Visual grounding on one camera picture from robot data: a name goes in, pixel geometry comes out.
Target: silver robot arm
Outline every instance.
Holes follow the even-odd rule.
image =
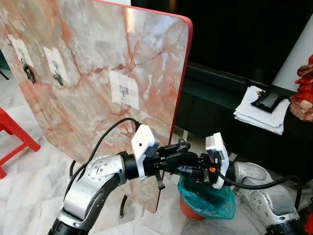
[[[253,163],[234,162],[235,181],[244,185],[263,185],[273,182],[269,173],[261,166]],[[293,199],[281,185],[267,189],[239,191],[250,203],[258,219],[265,227],[298,220],[299,214],[294,207]]]
[[[98,156],[78,174],[65,195],[49,235],[87,235],[95,224],[108,195],[127,179],[145,179],[143,161],[159,146],[155,132],[140,125],[132,139],[133,157]]]

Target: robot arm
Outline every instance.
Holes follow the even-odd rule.
[[[134,154],[121,152],[114,156],[98,156],[90,161],[74,179],[48,235],[87,235],[108,195],[117,186],[126,183],[127,179],[139,178],[143,181],[145,177],[156,176],[159,189],[163,189],[160,170],[193,177],[198,183],[215,188],[227,185],[225,177],[249,186],[273,181],[268,172],[258,165],[229,165],[220,133],[206,139],[207,154],[200,156],[188,151],[190,144],[185,140],[160,148],[158,145],[154,131],[140,125],[132,139]],[[262,190],[243,189],[242,192],[269,231],[301,230],[299,215],[282,186]]]

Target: taped paper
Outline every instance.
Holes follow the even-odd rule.
[[[62,58],[58,49],[54,47],[52,49],[43,47],[43,49],[44,49],[45,56],[47,58],[51,73],[59,74],[62,77],[63,81],[70,83],[69,78],[67,76],[67,71],[65,69],[65,66],[63,64],[63,61],[62,61]]]
[[[139,110],[138,85],[128,76],[109,70],[112,102],[128,104]]]
[[[23,42],[23,40],[21,39],[15,39],[13,37],[13,35],[9,34],[8,35],[8,38],[9,40],[11,41],[12,45],[13,45],[13,48],[16,52],[16,55],[18,56],[18,59],[21,60],[21,59],[24,59],[25,62],[31,66],[31,67],[34,67],[34,64],[33,62],[31,61],[30,59],[30,56],[28,54],[28,51],[26,49],[26,46],[25,46],[25,43]]]
[[[108,2],[113,2],[113,3],[128,5],[128,6],[132,4],[131,0],[108,0]]]

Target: pink marble surface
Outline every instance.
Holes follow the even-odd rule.
[[[84,163],[100,136],[133,117],[170,139],[192,26],[186,18],[91,0],[2,0],[0,49],[47,140]],[[21,39],[34,67],[27,80],[8,35]],[[52,77],[43,47],[57,48],[69,82]],[[139,110],[112,102],[109,70],[135,80]],[[132,152],[134,126],[125,122],[96,155]],[[126,194],[155,212],[155,178],[129,181]]]

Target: wire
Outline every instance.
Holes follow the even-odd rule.
[[[97,143],[96,146],[94,147],[94,149],[93,149],[93,151],[92,151],[92,153],[91,153],[91,155],[90,155],[88,161],[87,161],[85,164],[83,164],[83,165],[73,174],[73,176],[72,176],[72,178],[71,178],[71,180],[70,180],[70,182],[69,182],[69,184],[68,184],[68,186],[67,186],[67,189],[66,189],[66,191],[65,191],[64,198],[66,197],[66,195],[67,195],[67,193],[68,193],[70,187],[72,186],[72,184],[73,184],[75,178],[77,177],[77,175],[79,174],[79,172],[82,171],[82,174],[80,175],[80,177],[79,177],[78,179],[80,179],[80,178],[83,176],[83,174],[84,174],[84,172],[85,172],[86,166],[88,165],[88,163],[90,163],[90,162],[92,161],[92,159],[93,159],[93,157],[94,157],[94,154],[96,153],[96,151],[97,151],[99,145],[101,144],[102,140],[104,139],[104,137],[107,136],[108,133],[109,133],[111,130],[113,130],[116,126],[118,126],[119,124],[121,124],[122,122],[125,122],[125,121],[132,121],[132,122],[134,122],[134,124],[135,124],[135,126],[136,126],[136,129],[135,129],[136,131],[137,131],[138,127],[139,127],[140,124],[141,124],[140,122],[136,121],[134,118],[127,117],[127,118],[121,119],[120,121],[116,122],[113,126],[111,126],[111,127],[101,136],[101,138],[98,140],[98,143]]]
[[[232,181],[230,179],[228,179],[227,177],[225,177],[224,175],[222,175],[222,173],[219,171],[219,176],[227,183],[237,186],[239,188],[244,188],[244,189],[250,189],[250,190],[258,190],[258,189],[266,189],[266,188],[271,188],[273,186],[279,185],[283,182],[286,182],[287,180],[295,180],[297,183],[297,196],[295,199],[295,203],[294,203],[294,207],[298,210],[299,208],[299,204],[300,204],[300,199],[301,199],[301,193],[302,193],[302,183],[301,180],[299,179],[299,177],[295,176],[295,175],[288,175],[286,177],[280,178],[278,180],[275,180],[273,182],[270,182],[268,184],[263,184],[263,185],[244,185],[244,184],[240,184],[237,183],[235,181]]]
[[[104,139],[104,137],[107,136],[107,134],[108,134],[111,130],[113,130],[117,125],[121,124],[121,123],[124,122],[124,121],[128,121],[128,120],[134,122],[134,124],[136,125],[136,130],[137,130],[137,125],[140,124],[138,121],[136,121],[135,119],[133,119],[133,118],[131,118],[131,117],[127,117],[127,118],[121,119],[120,121],[118,121],[117,123],[115,123],[113,126],[111,126],[111,127],[101,136],[101,138],[98,140],[98,143],[97,143],[96,146],[94,147],[94,149],[93,149],[93,151],[92,151],[92,153],[91,153],[91,155],[90,155],[90,157],[89,157],[87,163],[90,163],[90,162],[92,161],[93,156],[94,156],[94,154],[96,153],[96,151],[97,151],[97,149],[98,149],[100,143],[101,143],[102,140]]]
[[[66,197],[66,195],[67,195],[67,193],[68,193],[70,187],[72,186],[72,184],[73,184],[75,178],[76,178],[77,175],[79,174],[79,172],[81,172],[83,169],[85,169],[85,167],[86,167],[87,165],[88,165],[87,163],[83,164],[83,165],[73,174],[72,178],[70,179],[70,181],[69,181],[69,183],[68,183],[68,185],[67,185],[67,189],[66,189],[66,191],[65,191],[64,199],[65,199],[65,197]]]

